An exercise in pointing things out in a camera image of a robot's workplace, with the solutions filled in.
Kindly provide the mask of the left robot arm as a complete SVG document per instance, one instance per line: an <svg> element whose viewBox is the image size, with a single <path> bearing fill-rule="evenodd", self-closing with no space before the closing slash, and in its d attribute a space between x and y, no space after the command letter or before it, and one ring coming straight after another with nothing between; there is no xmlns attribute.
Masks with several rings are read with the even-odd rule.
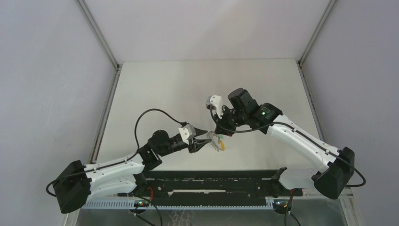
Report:
<svg viewBox="0 0 399 226"><path fill-rule="evenodd" d="M162 157L188 150L195 153L212 138L201 139L208 131L187 124L170 137L164 130L157 130L136 153L96 164L84 165L80 160L71 162L51 182L61 213L67 214L83 207L88 201L120 193L142 196L147 183L144 173L162 164Z"/></svg>

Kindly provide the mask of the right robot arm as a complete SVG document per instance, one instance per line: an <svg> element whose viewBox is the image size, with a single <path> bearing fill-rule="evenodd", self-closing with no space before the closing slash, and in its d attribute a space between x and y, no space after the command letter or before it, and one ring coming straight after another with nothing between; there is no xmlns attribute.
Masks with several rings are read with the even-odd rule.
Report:
<svg viewBox="0 0 399 226"><path fill-rule="evenodd" d="M272 191L284 196L293 189L316 189L329 199L337 199L349 186L355 173L355 152L337 148L314 137L297 126L280 109L270 103L258 104L246 89L238 88L228 95L232 108L221 96L209 96L206 107L216 124L215 133L232 136L237 127L249 126L248 132L260 131L288 145L310 164L309 169L278 170Z"/></svg>

